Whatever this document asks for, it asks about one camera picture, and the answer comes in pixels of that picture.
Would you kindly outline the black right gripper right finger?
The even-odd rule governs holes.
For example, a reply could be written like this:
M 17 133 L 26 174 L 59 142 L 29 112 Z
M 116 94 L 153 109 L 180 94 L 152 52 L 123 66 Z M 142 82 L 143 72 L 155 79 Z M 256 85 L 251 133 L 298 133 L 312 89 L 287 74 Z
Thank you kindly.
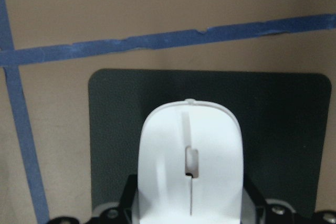
M 265 223 L 266 206 L 267 203 L 263 195 L 250 180 L 250 178 L 245 175 L 242 194 L 241 223 Z

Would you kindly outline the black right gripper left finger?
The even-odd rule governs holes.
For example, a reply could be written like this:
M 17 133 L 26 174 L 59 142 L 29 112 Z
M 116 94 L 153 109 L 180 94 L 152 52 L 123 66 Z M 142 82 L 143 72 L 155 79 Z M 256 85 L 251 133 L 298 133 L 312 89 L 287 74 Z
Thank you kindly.
M 117 206 L 116 223 L 139 223 L 138 176 L 130 175 Z

